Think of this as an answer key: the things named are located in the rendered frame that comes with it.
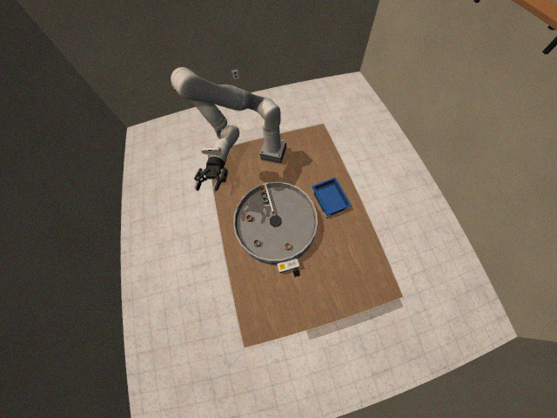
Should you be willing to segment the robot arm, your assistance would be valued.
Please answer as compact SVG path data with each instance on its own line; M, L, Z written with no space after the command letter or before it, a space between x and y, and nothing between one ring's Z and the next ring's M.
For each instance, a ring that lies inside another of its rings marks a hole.
M219 138L214 147L202 148L203 154L226 162L230 149L239 137L238 127L227 125L227 119L216 105L235 111L256 111L265 120L262 123L265 149L270 153L280 150L281 113L271 99L232 85L211 83L185 67L179 67L171 74L171 84L182 98L190 100L198 108Z

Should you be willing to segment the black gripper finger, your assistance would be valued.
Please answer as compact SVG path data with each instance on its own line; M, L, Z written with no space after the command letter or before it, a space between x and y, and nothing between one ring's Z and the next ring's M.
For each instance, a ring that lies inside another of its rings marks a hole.
M196 183L196 185L195 185L195 189L196 189L197 191L199 191L200 186L202 185L201 183L203 183L204 181L206 181L206 180L208 179L208 178L205 178L204 175L205 175L206 173L208 173L209 171L210 171L209 169L206 169L205 172L204 172L204 170L201 169L201 168L198 169L198 172L197 172L196 176L194 177L194 179L197 181L197 183ZM201 174L201 175L200 175L200 174ZM198 177L199 177L199 178L198 178ZM200 180L200 179L201 179L201 180Z
M217 180L217 181L215 182L215 184L214 184L214 187L213 187L213 190L216 192L216 191L219 189L220 184L221 184L222 182L225 182L225 181L226 181L228 171L227 171L227 169L226 169L225 167L224 167L223 169L221 169L221 171L219 172L219 173L222 172L221 178L217 175L217 173L216 173L216 171L214 170L214 168L212 168L211 171L213 172L213 174L214 174L214 176L215 176L215 178L216 178L216 180ZM224 178L224 177L225 177L225 178Z

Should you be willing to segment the blue open tray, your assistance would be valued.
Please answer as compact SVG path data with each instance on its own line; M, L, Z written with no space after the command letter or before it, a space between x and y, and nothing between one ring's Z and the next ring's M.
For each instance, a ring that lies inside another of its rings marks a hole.
M349 199L344 193L336 177L316 185L312 185L312 193L319 202L326 218L335 213L345 211L351 206Z

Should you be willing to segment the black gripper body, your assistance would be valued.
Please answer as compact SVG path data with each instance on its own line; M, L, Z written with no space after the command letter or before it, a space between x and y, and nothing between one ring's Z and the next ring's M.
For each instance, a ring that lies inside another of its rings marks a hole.
M221 173L219 173L221 171L221 169L223 169L225 166L225 162L223 159L216 157L216 156L210 156L207 160L206 163L206 168L204 169L204 172L206 169L209 168L209 172L205 174L205 176L208 179L215 179L215 177L213 176L213 172L211 171L212 168L214 168L214 170L216 171L217 175L219 176Z

